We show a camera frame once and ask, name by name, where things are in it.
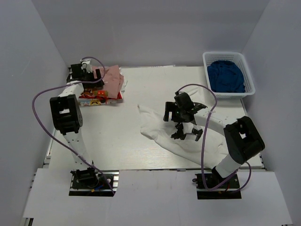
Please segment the pink t-shirt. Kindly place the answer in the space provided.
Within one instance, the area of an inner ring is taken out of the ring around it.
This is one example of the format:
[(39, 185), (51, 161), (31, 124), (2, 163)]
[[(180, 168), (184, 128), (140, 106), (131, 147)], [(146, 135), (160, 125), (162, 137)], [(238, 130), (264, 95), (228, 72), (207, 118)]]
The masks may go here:
[(102, 88), (92, 89), (92, 94), (96, 97), (108, 97), (117, 99), (124, 83), (124, 76), (120, 73), (118, 65), (105, 68)]

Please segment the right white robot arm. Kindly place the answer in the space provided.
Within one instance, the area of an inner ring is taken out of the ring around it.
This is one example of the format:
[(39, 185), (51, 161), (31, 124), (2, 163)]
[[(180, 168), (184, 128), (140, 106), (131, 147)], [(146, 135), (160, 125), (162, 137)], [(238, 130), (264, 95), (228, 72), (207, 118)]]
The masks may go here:
[(214, 109), (193, 102), (185, 92), (177, 92), (173, 102), (166, 102), (163, 120), (175, 123), (173, 139), (205, 141), (209, 129), (225, 137), (228, 154), (212, 169), (213, 184), (219, 188), (225, 187), (240, 166), (265, 148), (251, 118), (231, 118), (215, 113)]

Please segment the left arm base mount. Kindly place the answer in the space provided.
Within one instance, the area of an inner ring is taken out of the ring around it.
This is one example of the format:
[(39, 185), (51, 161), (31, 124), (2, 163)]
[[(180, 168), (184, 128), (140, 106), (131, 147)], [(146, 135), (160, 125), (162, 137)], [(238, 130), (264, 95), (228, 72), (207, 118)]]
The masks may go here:
[(69, 196), (113, 197), (119, 182), (118, 171), (105, 171), (103, 175), (93, 168), (71, 171)]

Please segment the white t-shirt black print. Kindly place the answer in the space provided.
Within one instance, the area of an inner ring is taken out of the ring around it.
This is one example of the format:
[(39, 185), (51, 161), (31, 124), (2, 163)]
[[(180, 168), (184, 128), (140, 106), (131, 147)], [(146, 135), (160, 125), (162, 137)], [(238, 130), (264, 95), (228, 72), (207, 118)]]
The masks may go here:
[[(175, 139), (172, 137), (177, 132), (175, 122), (163, 121), (163, 113), (147, 106), (138, 105), (138, 109), (141, 118), (140, 133), (143, 136), (175, 155), (200, 164), (202, 138), (197, 141), (195, 135), (188, 134), (183, 140)], [(213, 168), (228, 153), (225, 137), (212, 129), (208, 129), (205, 140), (204, 166)]]

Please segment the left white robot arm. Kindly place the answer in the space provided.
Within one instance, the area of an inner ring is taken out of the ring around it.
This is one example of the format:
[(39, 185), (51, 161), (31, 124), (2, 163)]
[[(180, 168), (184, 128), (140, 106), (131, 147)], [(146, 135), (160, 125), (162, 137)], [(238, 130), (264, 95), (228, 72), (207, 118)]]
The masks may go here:
[(95, 81), (101, 78), (98, 71), (96, 77), (90, 59), (82, 59), (79, 64), (70, 66), (67, 77), (67, 87), (62, 93), (50, 99), (50, 108), (54, 127), (66, 140), (68, 147), (72, 149), (74, 169), (71, 171), (76, 182), (87, 188), (94, 188), (99, 184), (99, 176), (93, 160), (86, 149), (81, 127), (83, 117), (80, 111), (78, 98), (84, 92), (85, 87), (95, 85)]

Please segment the red cartoon print t-shirt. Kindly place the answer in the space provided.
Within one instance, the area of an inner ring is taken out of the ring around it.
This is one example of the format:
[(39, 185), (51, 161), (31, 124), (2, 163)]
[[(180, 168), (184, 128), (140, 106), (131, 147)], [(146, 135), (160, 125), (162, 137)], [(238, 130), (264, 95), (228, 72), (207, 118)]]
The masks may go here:
[(99, 106), (115, 104), (123, 101), (123, 96), (119, 92), (116, 98), (108, 97), (108, 92), (104, 90), (84, 91), (78, 98), (80, 106)]

